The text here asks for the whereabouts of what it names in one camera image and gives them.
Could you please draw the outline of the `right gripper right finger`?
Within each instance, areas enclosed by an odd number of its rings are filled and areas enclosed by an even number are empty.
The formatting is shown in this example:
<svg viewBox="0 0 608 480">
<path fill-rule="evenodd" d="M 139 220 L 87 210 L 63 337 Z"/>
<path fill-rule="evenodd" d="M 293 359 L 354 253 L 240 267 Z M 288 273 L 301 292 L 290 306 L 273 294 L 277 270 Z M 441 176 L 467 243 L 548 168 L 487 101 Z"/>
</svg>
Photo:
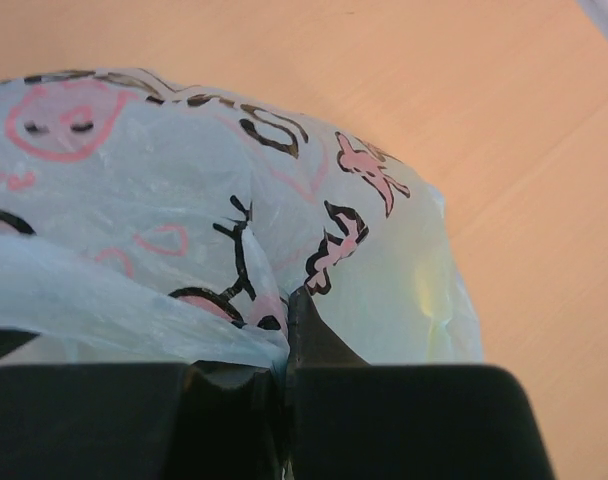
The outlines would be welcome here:
<svg viewBox="0 0 608 480">
<path fill-rule="evenodd" d="M 289 299 L 287 402 L 297 479 L 550 479 L 529 399 L 482 364 L 372 366 Z"/>
</svg>

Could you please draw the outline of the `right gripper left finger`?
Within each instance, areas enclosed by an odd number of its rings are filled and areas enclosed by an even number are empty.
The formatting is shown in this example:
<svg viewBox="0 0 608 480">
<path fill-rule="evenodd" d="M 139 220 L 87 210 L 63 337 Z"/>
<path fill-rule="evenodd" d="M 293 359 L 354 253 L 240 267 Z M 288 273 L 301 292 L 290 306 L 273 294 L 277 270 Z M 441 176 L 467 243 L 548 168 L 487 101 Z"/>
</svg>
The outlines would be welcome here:
<svg viewBox="0 0 608 480">
<path fill-rule="evenodd" d="M 0 479 L 279 479 L 268 369 L 182 363 L 12 364 L 0 330 Z"/>
</svg>

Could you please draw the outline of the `blue plastic bag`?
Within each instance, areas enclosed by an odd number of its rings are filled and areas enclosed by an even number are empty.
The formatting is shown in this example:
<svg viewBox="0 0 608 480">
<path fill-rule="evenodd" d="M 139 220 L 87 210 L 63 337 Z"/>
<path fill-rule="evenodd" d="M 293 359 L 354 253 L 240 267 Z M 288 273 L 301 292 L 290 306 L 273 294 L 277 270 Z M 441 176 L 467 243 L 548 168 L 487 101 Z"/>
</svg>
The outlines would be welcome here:
<svg viewBox="0 0 608 480">
<path fill-rule="evenodd" d="M 0 329 L 29 360 L 281 368 L 297 291 L 371 364 L 483 358 L 441 195 L 370 143 L 142 69 L 0 82 Z"/>
</svg>

